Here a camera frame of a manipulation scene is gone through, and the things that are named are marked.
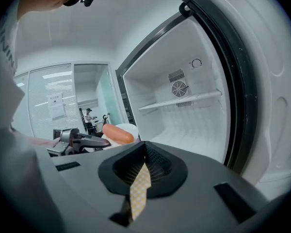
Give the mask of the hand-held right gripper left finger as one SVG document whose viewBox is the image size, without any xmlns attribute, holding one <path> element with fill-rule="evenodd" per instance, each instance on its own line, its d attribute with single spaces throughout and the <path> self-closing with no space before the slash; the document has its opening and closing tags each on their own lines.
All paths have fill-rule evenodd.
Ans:
<svg viewBox="0 0 291 233">
<path fill-rule="evenodd" d="M 145 147 L 145 142 L 123 145 L 122 152 L 106 159 L 98 168 L 98 176 L 107 190 L 124 197 L 120 211 L 110 216 L 112 221 L 134 221 L 145 209 L 147 190 L 151 187 Z"/>
</svg>

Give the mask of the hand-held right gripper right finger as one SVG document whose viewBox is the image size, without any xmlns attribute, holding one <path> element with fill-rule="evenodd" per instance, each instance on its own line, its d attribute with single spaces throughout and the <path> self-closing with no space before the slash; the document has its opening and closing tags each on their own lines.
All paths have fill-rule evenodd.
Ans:
<svg viewBox="0 0 291 233">
<path fill-rule="evenodd" d="M 147 189 L 148 199 L 168 197 L 186 181 L 188 167 L 177 156 L 179 151 L 172 146 L 145 142 L 145 165 L 151 181 L 151 187 Z"/>
</svg>

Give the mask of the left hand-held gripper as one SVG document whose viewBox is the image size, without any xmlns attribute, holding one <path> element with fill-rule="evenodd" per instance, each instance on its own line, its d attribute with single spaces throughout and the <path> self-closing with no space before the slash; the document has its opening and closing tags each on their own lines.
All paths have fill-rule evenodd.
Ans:
<svg viewBox="0 0 291 233">
<path fill-rule="evenodd" d="M 53 130 L 53 137 L 59 142 L 52 148 L 47 148 L 50 156 L 66 156 L 80 154 L 80 148 L 105 148 L 111 144 L 108 140 L 80 133 L 78 128 Z"/>
</svg>

